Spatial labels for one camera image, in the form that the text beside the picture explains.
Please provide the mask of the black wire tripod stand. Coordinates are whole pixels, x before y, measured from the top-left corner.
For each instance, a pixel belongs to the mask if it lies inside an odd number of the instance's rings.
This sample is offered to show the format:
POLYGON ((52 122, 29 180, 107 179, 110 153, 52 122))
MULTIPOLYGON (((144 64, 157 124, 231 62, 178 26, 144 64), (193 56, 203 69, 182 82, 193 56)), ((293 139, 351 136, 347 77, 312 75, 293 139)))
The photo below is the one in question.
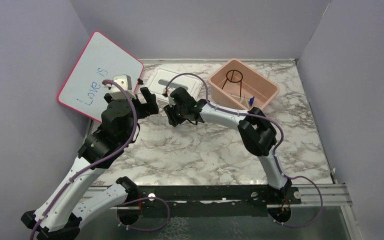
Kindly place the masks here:
POLYGON ((242 97, 243 74, 237 69, 231 69, 225 74, 225 80, 221 89, 229 94, 236 94, 237 97, 242 97))

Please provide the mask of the blue hexagonal clamp piece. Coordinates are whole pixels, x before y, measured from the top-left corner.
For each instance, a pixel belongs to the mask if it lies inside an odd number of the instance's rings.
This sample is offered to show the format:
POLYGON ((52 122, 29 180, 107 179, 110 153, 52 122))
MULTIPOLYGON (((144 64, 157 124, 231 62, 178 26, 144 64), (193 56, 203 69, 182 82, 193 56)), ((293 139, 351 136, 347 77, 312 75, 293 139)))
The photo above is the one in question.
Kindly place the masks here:
POLYGON ((251 97, 251 98, 249 99, 248 103, 249 103, 249 106, 250 106, 250 107, 253 106, 254 101, 255 101, 255 96, 253 96, 253 97, 251 97))

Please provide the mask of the clear plastic triangle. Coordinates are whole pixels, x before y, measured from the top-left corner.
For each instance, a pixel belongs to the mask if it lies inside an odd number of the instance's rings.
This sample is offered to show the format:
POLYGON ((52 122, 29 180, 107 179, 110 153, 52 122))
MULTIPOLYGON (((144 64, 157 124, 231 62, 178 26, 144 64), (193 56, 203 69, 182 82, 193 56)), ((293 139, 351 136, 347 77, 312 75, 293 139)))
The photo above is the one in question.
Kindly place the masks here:
POLYGON ((235 99, 236 101, 238 101, 240 104, 244 105, 245 107, 247 108, 250 108, 251 106, 249 105, 249 100, 250 98, 249 97, 246 97, 245 95, 244 96, 241 96, 241 95, 236 95, 236 94, 231 94, 230 95, 233 99, 235 99))

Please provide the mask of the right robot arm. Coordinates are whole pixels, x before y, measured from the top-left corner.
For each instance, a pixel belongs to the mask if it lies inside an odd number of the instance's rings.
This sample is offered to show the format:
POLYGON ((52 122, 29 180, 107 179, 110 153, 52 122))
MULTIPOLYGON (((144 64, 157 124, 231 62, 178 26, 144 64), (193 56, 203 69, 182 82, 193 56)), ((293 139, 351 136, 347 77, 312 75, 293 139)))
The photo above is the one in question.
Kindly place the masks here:
POLYGON ((267 177, 269 199, 280 204, 289 196, 292 182, 282 171, 275 155, 277 131, 257 107, 238 110, 223 107, 208 99, 195 100, 185 88, 162 94, 169 100, 163 109, 173 127, 188 121, 192 124, 217 124, 239 132, 246 150, 260 161, 267 177))

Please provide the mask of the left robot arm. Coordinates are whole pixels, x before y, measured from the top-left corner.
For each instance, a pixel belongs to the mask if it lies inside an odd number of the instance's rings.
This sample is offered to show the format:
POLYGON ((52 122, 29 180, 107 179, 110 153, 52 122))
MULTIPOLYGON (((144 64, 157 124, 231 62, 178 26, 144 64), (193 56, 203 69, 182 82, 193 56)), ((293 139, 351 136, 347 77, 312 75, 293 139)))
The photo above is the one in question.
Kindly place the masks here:
POLYGON ((158 114, 156 95, 146 87, 140 92, 144 103, 136 96, 126 99, 124 95, 105 95, 108 105, 101 114, 102 123, 85 139, 63 181, 41 207, 22 215, 21 221, 32 230, 30 239, 74 240, 95 217, 116 205, 132 205, 138 199, 138 186, 124 176, 104 192, 81 201, 94 181, 134 143, 138 120, 158 114))

